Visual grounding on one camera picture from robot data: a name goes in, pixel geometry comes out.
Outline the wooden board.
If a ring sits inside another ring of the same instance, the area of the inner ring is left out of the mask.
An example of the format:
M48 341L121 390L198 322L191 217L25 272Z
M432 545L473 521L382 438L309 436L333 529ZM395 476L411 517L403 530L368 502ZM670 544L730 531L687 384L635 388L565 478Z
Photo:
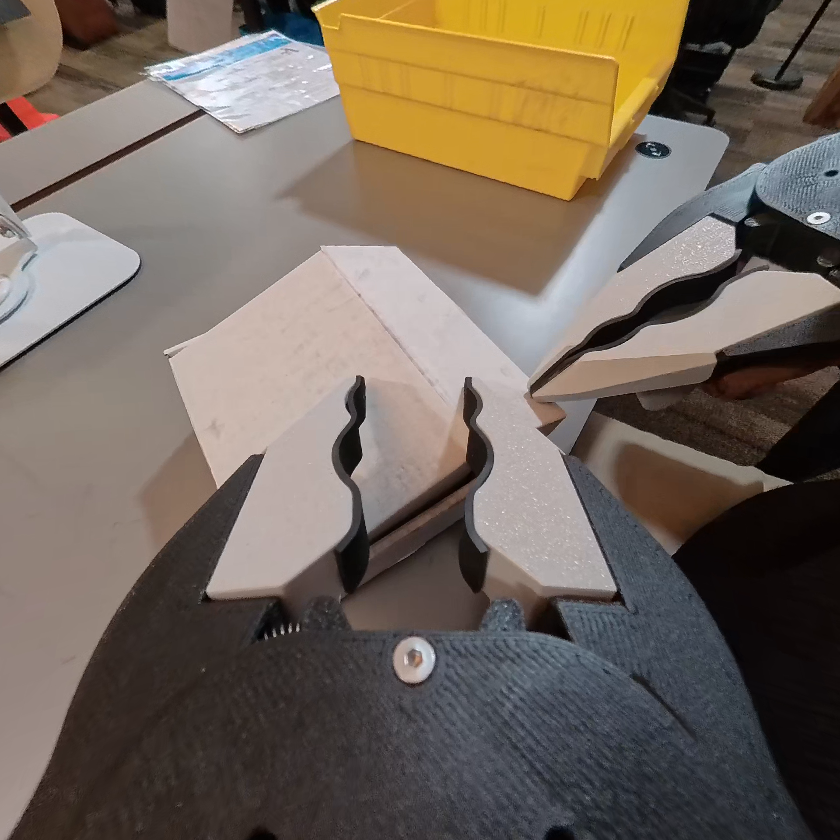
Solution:
M1 101L42 88L56 74L63 47L54 1L2 1Z

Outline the black office chair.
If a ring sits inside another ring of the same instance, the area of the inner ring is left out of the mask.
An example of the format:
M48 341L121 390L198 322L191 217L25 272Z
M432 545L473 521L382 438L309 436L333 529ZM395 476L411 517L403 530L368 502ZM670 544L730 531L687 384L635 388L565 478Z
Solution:
M651 106L656 116L715 123L708 106L735 53L753 43L780 1L690 1L675 64Z

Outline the white document stand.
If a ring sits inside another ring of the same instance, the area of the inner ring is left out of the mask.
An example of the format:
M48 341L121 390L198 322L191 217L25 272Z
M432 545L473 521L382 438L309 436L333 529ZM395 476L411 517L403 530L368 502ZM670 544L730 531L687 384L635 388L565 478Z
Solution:
M64 213L22 220L1 199L1 368L124 287L140 255Z

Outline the blue white printed leaflet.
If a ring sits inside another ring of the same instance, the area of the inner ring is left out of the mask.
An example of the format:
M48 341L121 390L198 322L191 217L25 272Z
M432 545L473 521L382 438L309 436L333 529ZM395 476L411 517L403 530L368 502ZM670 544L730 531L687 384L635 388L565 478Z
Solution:
M322 47L275 30L148 66L144 74L235 133L263 128L340 94Z

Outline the person's black knit sweater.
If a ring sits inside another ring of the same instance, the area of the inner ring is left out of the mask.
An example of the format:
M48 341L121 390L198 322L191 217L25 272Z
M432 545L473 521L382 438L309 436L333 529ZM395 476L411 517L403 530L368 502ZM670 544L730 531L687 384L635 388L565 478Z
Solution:
M817 838L839 838L839 481L759 493L675 552Z

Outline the white cardboard mailer box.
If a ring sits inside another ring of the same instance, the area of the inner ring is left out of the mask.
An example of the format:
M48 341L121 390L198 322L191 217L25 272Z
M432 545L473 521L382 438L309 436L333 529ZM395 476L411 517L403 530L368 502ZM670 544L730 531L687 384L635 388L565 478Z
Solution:
M532 401L526 375L394 247L324 246L166 355L218 487L339 381L363 376L353 480L370 560L360 585L463 517L466 377L525 395L548 437L564 419Z

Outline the red object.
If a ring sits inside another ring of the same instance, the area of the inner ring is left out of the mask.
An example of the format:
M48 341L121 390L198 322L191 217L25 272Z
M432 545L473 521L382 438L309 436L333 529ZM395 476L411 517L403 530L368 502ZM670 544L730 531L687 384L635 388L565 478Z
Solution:
M14 98L1 104L1 141L11 139L21 133L34 130L59 116L41 112L26 98Z

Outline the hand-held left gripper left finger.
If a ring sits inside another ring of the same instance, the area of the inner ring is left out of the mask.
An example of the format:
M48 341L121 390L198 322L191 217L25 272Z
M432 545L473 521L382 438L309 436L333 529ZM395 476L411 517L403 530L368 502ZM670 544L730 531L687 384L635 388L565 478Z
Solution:
M296 615L314 597L340 599L370 560L361 492L363 376L347 377L264 453L206 595L278 597Z

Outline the grey desk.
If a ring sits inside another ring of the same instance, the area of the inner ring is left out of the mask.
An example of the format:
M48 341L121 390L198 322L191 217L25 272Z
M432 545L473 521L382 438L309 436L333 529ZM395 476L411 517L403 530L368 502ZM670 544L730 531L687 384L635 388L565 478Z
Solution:
M728 144L648 116L567 203L354 142L336 99L240 135L151 82L3 143L21 217L71 215L142 267L2 372L2 838L112 615L214 492L166 350L321 246L394 245L530 374Z

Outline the person's right hand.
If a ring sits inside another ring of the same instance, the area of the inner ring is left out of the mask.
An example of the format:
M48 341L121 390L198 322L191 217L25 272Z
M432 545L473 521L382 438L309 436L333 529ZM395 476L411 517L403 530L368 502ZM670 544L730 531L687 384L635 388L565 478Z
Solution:
M819 368L813 365L753 366L713 377L701 390L725 401L744 401L770 392L783 383L811 375Z

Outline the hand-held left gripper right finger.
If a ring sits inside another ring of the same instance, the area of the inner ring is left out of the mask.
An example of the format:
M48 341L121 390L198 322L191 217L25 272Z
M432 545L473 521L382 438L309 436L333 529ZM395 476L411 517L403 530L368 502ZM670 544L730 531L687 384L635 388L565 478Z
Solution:
M473 592L539 614L555 597L608 603L616 583L564 453L526 396L466 377L467 465L459 569Z

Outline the person's right forearm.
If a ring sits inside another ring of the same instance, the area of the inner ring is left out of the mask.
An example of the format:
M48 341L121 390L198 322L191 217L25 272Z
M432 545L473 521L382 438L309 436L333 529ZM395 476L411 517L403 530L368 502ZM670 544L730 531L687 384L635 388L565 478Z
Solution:
M757 469L790 482L839 469L838 382L769 450Z

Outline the yellow plastic bin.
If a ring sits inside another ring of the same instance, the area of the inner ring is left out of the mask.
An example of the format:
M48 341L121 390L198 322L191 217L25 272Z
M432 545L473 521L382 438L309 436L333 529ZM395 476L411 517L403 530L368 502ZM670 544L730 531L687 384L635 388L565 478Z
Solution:
M687 1L333 1L312 8L354 139L571 200L632 139Z

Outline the black floor stand pole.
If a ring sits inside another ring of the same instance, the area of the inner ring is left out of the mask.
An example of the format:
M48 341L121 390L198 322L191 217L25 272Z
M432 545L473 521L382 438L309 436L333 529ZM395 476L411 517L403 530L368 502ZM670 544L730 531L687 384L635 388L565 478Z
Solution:
M787 57L778 66L753 72L750 80L755 87L769 91L796 91L802 87L804 77L800 71L792 67L793 61L810 37L813 29L821 21L830 4L831 1L821 2Z

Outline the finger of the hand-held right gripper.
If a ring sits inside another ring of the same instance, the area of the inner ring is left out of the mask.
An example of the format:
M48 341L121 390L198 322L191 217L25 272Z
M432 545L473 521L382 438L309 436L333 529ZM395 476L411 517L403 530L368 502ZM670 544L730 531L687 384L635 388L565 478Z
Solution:
M714 216L691 224L620 269L561 330L529 387L595 387L585 363L613 362L642 331L707 304L738 272L734 226Z
M698 303L633 320L630 283L614 278L583 306L528 389L541 403L686 389L708 379L720 352L838 306L838 288L817 274L755 269Z

